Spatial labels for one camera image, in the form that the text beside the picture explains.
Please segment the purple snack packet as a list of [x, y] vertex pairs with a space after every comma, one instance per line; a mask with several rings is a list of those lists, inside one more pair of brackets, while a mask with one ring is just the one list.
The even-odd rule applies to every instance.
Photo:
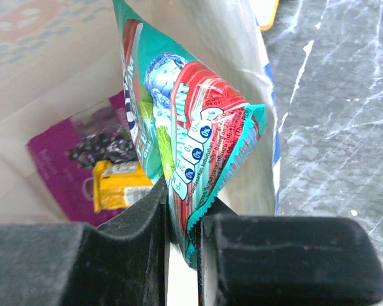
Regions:
[[27, 149], [69, 220], [99, 226], [120, 213], [94, 212], [93, 168], [101, 160], [137, 160], [123, 92], [51, 126], [29, 140]]

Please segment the small whiteboard yellow frame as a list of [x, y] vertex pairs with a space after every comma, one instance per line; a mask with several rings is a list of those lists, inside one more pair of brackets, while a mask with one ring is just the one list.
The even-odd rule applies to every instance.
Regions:
[[257, 18], [261, 31], [268, 31], [274, 24], [279, 0], [260, 0]]

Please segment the checkered paper bag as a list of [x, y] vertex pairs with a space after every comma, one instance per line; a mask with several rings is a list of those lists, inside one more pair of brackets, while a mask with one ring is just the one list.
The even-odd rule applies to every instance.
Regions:
[[0, 224], [59, 224], [55, 202], [27, 155], [41, 128], [121, 90], [109, 1], [3, 1], [0, 22], [38, 10], [40, 24], [0, 36]]

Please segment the teal snack packet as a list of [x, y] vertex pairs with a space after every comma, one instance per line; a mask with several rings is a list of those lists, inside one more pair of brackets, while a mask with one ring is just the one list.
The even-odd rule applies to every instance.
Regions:
[[131, 137], [147, 177], [167, 183], [174, 242], [196, 268], [196, 224], [260, 140], [266, 108], [126, 1], [115, 1], [114, 11]]

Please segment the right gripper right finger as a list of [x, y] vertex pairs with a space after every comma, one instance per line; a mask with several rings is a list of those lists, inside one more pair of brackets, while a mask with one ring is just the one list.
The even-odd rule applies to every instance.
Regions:
[[237, 215], [215, 200], [197, 226], [200, 305], [374, 305], [383, 267], [344, 217]]

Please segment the yellow snack packet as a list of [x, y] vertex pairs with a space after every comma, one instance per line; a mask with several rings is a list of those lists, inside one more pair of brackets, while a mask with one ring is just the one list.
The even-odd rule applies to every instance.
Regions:
[[153, 187], [138, 161], [114, 164], [97, 162], [93, 169], [93, 207], [102, 210], [128, 208]]

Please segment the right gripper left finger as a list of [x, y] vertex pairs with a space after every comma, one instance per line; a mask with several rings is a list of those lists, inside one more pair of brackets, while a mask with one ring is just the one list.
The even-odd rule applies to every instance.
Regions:
[[99, 227], [0, 224], [0, 305], [165, 305], [167, 186]]

